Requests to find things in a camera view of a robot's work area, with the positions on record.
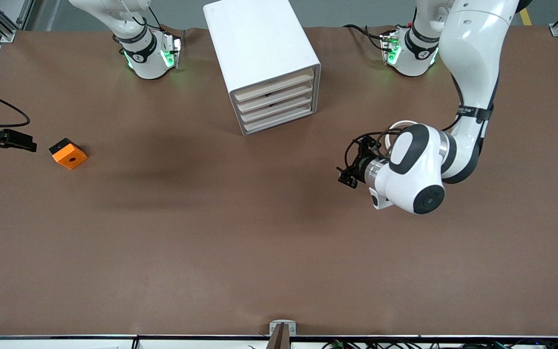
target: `brown tabletop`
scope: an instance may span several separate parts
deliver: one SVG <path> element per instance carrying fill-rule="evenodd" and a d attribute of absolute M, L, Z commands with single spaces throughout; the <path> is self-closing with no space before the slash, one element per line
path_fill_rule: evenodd
<path fill-rule="evenodd" d="M 512 27 L 474 174 L 427 216 L 376 211 L 337 183 L 353 137 L 442 128 L 458 96 L 437 62 L 383 66 L 349 29 L 306 29 L 319 112 L 241 135 L 208 31 L 144 81 L 109 32 L 18 32 L 0 97 L 37 153 L 0 150 L 0 335 L 558 335 L 558 38 Z M 20 118 L 0 105 L 0 122 Z M 48 148 L 89 153 L 75 170 Z"/>

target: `orange box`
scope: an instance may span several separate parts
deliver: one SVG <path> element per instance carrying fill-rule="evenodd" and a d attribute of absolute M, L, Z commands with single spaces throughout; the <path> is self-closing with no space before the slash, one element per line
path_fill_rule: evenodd
<path fill-rule="evenodd" d="M 62 139 L 59 143 L 49 148 L 49 152 L 51 152 L 53 159 L 58 164 L 69 170 L 87 160 L 86 153 L 67 138 Z"/>

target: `orange cube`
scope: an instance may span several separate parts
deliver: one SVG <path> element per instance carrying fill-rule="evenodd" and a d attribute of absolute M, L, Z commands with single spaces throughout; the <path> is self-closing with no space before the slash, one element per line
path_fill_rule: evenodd
<path fill-rule="evenodd" d="M 69 170 L 86 161 L 87 155 L 70 139 L 64 138 L 56 145 L 49 148 L 53 159 Z"/>

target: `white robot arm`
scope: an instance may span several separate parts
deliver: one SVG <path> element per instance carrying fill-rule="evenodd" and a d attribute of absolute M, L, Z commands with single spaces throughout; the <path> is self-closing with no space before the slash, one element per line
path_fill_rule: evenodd
<path fill-rule="evenodd" d="M 403 129 L 381 157 L 379 142 L 355 139 L 359 155 L 341 171 L 339 181 L 370 187 L 377 209 L 397 205 L 427 214 L 443 202 L 443 182 L 466 179 L 477 166 L 498 84 L 503 40 L 518 0 L 418 0 L 410 28 L 385 40 L 388 64 L 408 76 L 425 73 L 437 50 L 458 89 L 460 106 L 450 133 L 416 124 Z"/>
<path fill-rule="evenodd" d="M 128 66 L 143 79 L 156 79 L 177 68 L 180 38 L 150 28 L 140 11 L 148 10 L 151 0 L 70 0 L 91 14 L 115 35 L 124 48 Z"/>

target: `yellow stripe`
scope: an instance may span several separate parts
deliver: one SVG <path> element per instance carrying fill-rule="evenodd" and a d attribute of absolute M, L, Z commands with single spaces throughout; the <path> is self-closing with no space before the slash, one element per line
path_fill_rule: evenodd
<path fill-rule="evenodd" d="M 520 18 L 522 18 L 522 24 L 525 26 L 531 26 L 531 18 L 529 18 L 527 9 L 522 9 L 522 11 L 520 11 Z"/>

